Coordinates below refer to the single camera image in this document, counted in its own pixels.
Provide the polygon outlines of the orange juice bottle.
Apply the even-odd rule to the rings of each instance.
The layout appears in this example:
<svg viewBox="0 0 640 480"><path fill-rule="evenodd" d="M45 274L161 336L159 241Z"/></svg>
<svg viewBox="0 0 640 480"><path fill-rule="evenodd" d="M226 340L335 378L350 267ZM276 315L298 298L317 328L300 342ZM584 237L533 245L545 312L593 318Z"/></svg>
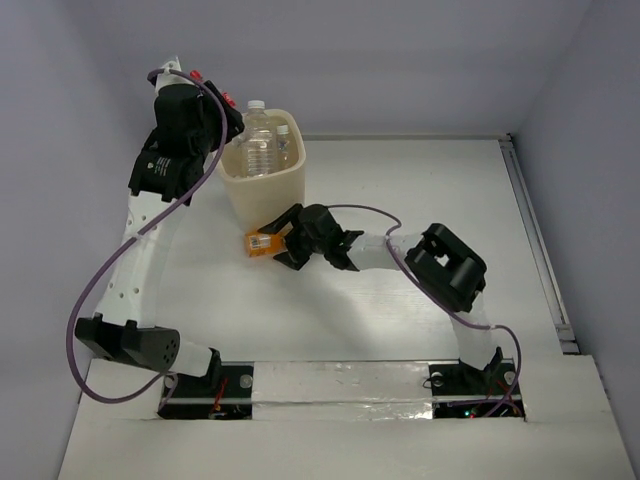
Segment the orange juice bottle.
<svg viewBox="0 0 640 480"><path fill-rule="evenodd" d="M284 237L280 233L268 234L258 231L246 233L244 246L249 257L274 256L286 250Z"/></svg>

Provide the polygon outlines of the large clear square bottle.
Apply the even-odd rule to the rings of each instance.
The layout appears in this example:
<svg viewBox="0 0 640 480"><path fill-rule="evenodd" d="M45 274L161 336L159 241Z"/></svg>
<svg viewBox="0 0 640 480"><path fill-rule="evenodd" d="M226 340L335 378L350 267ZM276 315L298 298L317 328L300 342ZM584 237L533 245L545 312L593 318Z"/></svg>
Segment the large clear square bottle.
<svg viewBox="0 0 640 480"><path fill-rule="evenodd" d="M276 124L266 113L264 101L248 102L244 126L241 146L243 176L252 178L275 173L278 170Z"/></svg>

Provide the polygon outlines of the slim clear white-cap bottle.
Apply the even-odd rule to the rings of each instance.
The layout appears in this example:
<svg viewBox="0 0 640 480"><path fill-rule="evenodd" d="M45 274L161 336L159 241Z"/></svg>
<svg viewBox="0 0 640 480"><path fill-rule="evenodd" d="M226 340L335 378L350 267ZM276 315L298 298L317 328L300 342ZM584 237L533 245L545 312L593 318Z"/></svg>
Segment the slim clear white-cap bottle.
<svg viewBox="0 0 640 480"><path fill-rule="evenodd" d="M276 127L276 146L281 170L289 167L289 151L291 143L291 132L287 124Z"/></svg>

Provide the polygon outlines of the red cap clear bottle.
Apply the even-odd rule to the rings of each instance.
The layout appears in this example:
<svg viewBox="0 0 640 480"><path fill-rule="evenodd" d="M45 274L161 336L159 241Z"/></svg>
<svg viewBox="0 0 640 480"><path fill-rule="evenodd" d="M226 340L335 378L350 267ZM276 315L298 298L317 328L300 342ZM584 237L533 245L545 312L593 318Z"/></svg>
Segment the red cap clear bottle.
<svg viewBox="0 0 640 480"><path fill-rule="evenodd" d="M234 147L239 147L244 141L244 119L240 111L237 110L237 104L233 98L226 92L222 92L225 100L225 112L227 119L227 138L226 143Z"/></svg>

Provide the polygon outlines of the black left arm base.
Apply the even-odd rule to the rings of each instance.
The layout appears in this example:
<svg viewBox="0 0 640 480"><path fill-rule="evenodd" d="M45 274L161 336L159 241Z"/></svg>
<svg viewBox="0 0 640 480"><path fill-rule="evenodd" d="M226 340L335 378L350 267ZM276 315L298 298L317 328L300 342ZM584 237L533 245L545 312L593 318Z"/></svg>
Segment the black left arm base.
<svg viewBox="0 0 640 480"><path fill-rule="evenodd" d="M172 395L171 387L163 387L158 415L165 420L251 420L253 376L252 362L223 362L213 383L179 374Z"/></svg>

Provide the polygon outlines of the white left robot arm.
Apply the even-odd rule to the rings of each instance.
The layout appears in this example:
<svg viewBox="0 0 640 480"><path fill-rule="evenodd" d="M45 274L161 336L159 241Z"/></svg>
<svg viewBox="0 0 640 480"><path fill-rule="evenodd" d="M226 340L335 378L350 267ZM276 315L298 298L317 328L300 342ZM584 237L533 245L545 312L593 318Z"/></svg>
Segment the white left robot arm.
<svg viewBox="0 0 640 480"><path fill-rule="evenodd" d="M67 345L80 341L102 359L179 374L195 392L209 395L221 383L219 352L157 325L156 307L182 215L215 167L206 159L219 158L244 125L209 80L156 79L154 85L156 126L129 179L122 244L98 272L111 278L91 317L72 311Z"/></svg>

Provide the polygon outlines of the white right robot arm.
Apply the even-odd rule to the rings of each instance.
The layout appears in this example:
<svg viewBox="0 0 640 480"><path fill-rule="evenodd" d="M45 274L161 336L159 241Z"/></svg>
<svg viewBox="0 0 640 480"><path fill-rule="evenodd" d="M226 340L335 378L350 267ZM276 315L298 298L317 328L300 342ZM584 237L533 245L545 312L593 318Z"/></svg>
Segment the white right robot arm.
<svg viewBox="0 0 640 480"><path fill-rule="evenodd" d="M497 378L503 360L482 306L486 287L485 261L441 223L425 231L396 235L395 224L383 235L348 230L339 225L331 208L297 203L274 221L257 229L259 235L281 235L283 250L274 259L299 271L314 254L341 271L385 269L404 273L450 318L456 335L460 379L470 391L482 392Z"/></svg>

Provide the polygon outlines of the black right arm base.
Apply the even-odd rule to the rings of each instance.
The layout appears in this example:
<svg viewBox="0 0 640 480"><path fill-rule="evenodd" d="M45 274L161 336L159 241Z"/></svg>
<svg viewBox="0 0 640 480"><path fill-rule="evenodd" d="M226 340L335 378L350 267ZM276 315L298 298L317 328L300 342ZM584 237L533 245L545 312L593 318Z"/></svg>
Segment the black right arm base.
<svg viewBox="0 0 640 480"><path fill-rule="evenodd" d="M433 396L435 419L525 418L512 360L505 360L500 347L484 370L461 362L429 365L422 387Z"/></svg>

